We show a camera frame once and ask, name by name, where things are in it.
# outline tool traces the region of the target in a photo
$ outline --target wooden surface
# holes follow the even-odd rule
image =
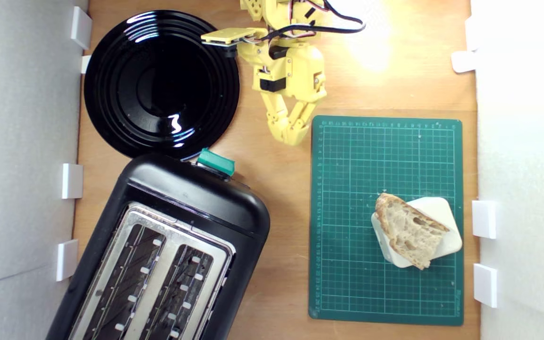
[[[309,138],[298,147],[272,140],[251,70],[239,60],[242,94],[235,119],[212,151],[234,159],[238,176],[265,202],[270,236],[253,274],[231,340],[478,340],[479,304],[472,264],[479,258],[471,235],[477,196],[474,75],[456,75],[451,52],[465,48],[466,0],[335,0],[345,14],[365,17],[356,35],[326,35],[317,46],[326,61],[328,98],[316,114],[460,119],[464,127],[465,323],[432,327],[312,320],[307,314]],[[92,45],[117,23],[142,11],[179,9],[218,28],[256,26],[237,0],[91,0]],[[82,104],[78,162],[85,167],[84,198],[77,201],[74,237],[80,252],[93,231],[117,176],[129,161],[95,132]]]

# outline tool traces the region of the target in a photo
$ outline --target black cable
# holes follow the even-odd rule
[[[280,28],[280,29],[278,29],[276,31],[272,31],[272,32],[268,33],[268,35],[262,37],[259,40],[264,41],[264,40],[267,40],[267,39],[274,39],[275,37],[283,35],[283,33],[285,33],[285,32],[293,31],[293,30],[310,31],[310,32],[328,32],[328,33],[350,34],[350,33],[362,32],[366,28],[365,22],[362,21],[361,19],[358,19],[357,17],[348,17],[346,15],[342,15],[335,8],[333,8],[333,6],[331,6],[331,4],[328,2],[328,0],[323,0],[323,1],[324,1],[324,7],[329,9],[333,14],[337,15],[341,19],[359,23],[360,28],[336,28],[336,27],[327,27],[327,26],[310,26],[310,25],[295,24],[295,25],[285,26],[285,27]]]

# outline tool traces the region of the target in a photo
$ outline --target white bracket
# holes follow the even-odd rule
[[[56,281],[71,277],[77,269],[78,257],[77,239],[71,239],[58,244],[58,265],[56,267]]]
[[[473,235],[490,239],[497,238],[496,202],[471,202],[471,224]]]
[[[482,29],[477,17],[471,16],[465,20],[467,51],[456,51],[450,56],[453,70],[456,73],[473,71],[477,67],[475,51],[482,44]]]
[[[89,61],[91,60],[91,56],[83,56],[81,59],[81,74],[84,75],[87,72],[87,65],[89,65]]]
[[[479,263],[473,265],[473,298],[488,307],[497,307],[496,269]]]
[[[62,165],[62,199],[83,197],[83,166],[65,163]]]
[[[73,8],[73,26],[71,27],[71,39],[84,50],[89,49],[91,41],[91,18],[81,7]]]

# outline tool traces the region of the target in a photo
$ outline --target toaster slot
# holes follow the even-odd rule
[[[198,299],[205,302],[209,299],[201,297],[200,293],[212,264],[211,255],[187,245],[179,246],[141,340],[172,340],[182,336]]]
[[[131,227],[106,286],[100,295],[84,339],[119,338],[139,303],[165,241],[165,236],[141,224]]]

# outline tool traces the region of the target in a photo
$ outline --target white plate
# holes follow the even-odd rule
[[[442,238],[433,258],[456,253],[462,248],[463,240],[461,239],[455,217],[453,217],[451,206],[447,200],[442,197],[423,197],[407,203],[450,229]],[[379,220],[375,217],[375,213],[371,217],[371,222],[377,235],[379,246],[382,248],[384,258],[399,268],[406,268],[413,265],[409,260],[406,260],[406,258],[399,255],[390,247],[389,238],[383,232]]]

